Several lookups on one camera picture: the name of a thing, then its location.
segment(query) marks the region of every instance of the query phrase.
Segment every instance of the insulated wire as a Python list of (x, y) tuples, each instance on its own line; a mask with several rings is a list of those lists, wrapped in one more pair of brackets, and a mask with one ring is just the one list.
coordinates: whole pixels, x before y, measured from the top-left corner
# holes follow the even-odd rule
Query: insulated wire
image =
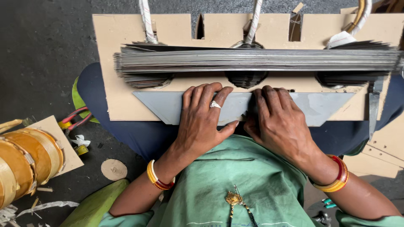
[(357, 25), (352, 29), (352, 31), (349, 32), (349, 34), (351, 36), (355, 35), (356, 33), (358, 33), (358, 31), (360, 31), (362, 29), (363, 25), (365, 25), (365, 22), (370, 15), (371, 11), (372, 11), (372, 0), (366, 0), (365, 9), (363, 11), (361, 18), (359, 19)]
[(359, 0), (359, 7), (355, 20), (346, 29), (351, 36), (360, 31), (372, 11), (372, 0)]
[(256, 0), (255, 1), (254, 15), (253, 15), (252, 20), (251, 20), (250, 30), (249, 30), (248, 35), (247, 35), (246, 40), (245, 40), (245, 43), (247, 43), (247, 44), (251, 44), (253, 42), (255, 32), (257, 31), (257, 26), (258, 26), (259, 14), (261, 12), (262, 1), (263, 0)]
[(154, 37), (152, 28), (152, 19), (150, 17), (150, 8), (147, 0), (139, 0), (140, 14), (142, 15), (143, 25), (146, 30), (146, 40), (149, 43), (158, 44), (157, 39)]

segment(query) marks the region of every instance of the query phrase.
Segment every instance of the blue pants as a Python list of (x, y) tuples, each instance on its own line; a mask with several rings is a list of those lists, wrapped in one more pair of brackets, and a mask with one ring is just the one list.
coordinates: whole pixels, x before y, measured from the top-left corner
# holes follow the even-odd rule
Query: blue pants
[[(99, 63), (90, 64), (81, 72), (77, 90), (101, 125), (146, 161), (158, 159), (177, 137), (178, 126), (160, 121), (110, 121)], [(383, 114), (377, 122), (376, 130), (394, 120), (403, 110), (404, 79), (395, 75), (391, 78)], [(369, 138), (369, 121), (327, 121), (321, 127), (310, 127), (310, 132), (324, 153), (338, 156), (350, 152)], [(235, 133), (246, 135), (243, 122)]]

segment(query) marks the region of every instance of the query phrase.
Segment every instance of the wrist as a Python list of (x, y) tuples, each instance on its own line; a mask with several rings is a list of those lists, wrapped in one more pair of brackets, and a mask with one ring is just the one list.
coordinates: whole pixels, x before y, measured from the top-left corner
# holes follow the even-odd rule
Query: wrist
[(333, 183), (339, 173), (336, 162), (325, 155), (317, 145), (313, 144), (307, 152), (299, 152), (291, 163), (302, 170), (315, 184), (329, 185)]
[(332, 184), (338, 177), (339, 166), (322, 151), (310, 158), (301, 170), (317, 185)]
[(171, 146), (157, 161), (154, 162), (154, 172), (163, 183), (170, 183), (191, 162), (183, 152)]

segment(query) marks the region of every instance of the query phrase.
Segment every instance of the red handled pliers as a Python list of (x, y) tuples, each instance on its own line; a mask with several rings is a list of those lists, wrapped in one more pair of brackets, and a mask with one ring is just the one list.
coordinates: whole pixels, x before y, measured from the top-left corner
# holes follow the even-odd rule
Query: red handled pliers
[[(85, 106), (85, 107), (82, 107), (82, 108), (78, 108), (78, 109), (75, 110), (73, 113), (69, 114), (69, 115), (67, 116), (67, 118), (63, 119), (63, 120), (62, 120), (62, 123), (63, 123), (63, 124), (68, 123), (68, 122), (71, 121), (74, 117), (76, 117), (79, 113), (81, 113), (81, 112), (83, 112), (83, 111), (86, 111), (86, 110), (88, 110), (88, 108), (87, 108), (86, 106)], [(78, 126), (80, 126), (80, 125), (86, 123), (87, 121), (89, 121), (89, 120), (91, 119), (92, 116), (93, 116), (92, 113), (88, 114), (88, 115), (87, 115), (85, 118), (83, 118), (82, 120), (79, 120), (78, 122), (76, 122), (76, 123), (70, 125), (70, 126), (67, 128), (67, 130), (71, 131), (71, 130), (77, 128)]]

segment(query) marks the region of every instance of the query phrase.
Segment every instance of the woman's left hand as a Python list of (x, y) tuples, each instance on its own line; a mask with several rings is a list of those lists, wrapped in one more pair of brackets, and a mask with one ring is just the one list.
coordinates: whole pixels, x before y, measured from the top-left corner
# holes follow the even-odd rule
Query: woman's left hand
[(186, 90), (178, 136), (170, 149), (192, 162), (233, 134), (239, 121), (231, 122), (218, 131), (220, 108), (209, 107), (215, 92), (214, 101), (223, 106), (232, 90), (232, 87), (222, 88), (221, 83), (202, 84)]

